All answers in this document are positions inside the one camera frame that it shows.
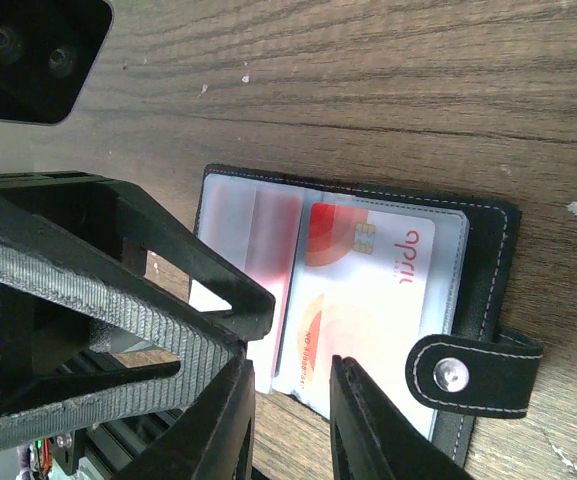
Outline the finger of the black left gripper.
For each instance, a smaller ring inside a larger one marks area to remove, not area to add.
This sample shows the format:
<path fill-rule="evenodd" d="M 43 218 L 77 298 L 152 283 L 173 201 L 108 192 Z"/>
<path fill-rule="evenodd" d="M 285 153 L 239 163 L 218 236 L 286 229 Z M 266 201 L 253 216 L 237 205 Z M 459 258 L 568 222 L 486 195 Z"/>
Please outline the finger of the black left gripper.
<path fill-rule="evenodd" d="M 157 255 L 230 304 L 208 317 L 245 342 L 260 340 L 272 326 L 272 294 L 199 240 L 141 187 L 117 180 L 95 183 L 93 203 L 112 211 L 119 237 Z"/>
<path fill-rule="evenodd" d="M 241 351 L 187 303 L 0 198 L 0 451 L 189 406 Z"/>

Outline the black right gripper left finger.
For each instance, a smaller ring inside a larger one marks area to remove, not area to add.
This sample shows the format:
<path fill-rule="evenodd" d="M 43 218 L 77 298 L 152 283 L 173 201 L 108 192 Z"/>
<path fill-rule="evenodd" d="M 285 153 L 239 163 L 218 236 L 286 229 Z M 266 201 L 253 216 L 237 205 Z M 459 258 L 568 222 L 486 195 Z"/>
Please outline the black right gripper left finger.
<path fill-rule="evenodd" d="M 132 462 L 134 479 L 250 479 L 252 362 L 230 360 L 171 428 Z"/>

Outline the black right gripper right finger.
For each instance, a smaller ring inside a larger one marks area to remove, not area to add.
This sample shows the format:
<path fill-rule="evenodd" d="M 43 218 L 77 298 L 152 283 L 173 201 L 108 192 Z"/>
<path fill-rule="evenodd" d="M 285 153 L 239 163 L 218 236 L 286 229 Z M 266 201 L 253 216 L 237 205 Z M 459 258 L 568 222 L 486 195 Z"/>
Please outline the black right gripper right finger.
<path fill-rule="evenodd" d="M 471 477 L 412 426 L 352 357 L 332 357 L 330 437 L 336 479 Z"/>

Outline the black leather card holder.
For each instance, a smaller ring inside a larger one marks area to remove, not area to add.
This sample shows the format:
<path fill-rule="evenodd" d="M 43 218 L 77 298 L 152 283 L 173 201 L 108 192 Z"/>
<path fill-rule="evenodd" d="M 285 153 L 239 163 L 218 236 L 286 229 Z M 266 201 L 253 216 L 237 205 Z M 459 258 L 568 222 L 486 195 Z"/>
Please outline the black leather card holder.
<path fill-rule="evenodd" d="M 294 269 L 316 202 L 427 218 L 435 224 L 418 338 L 405 358 L 412 398 L 433 413 L 422 435 L 464 468 L 479 418 L 520 419 L 543 355 L 499 316 L 521 213 L 500 200 L 442 195 L 278 172 L 205 169 L 195 233 L 275 299 L 269 334 L 250 343 L 259 392 L 277 391 Z"/>

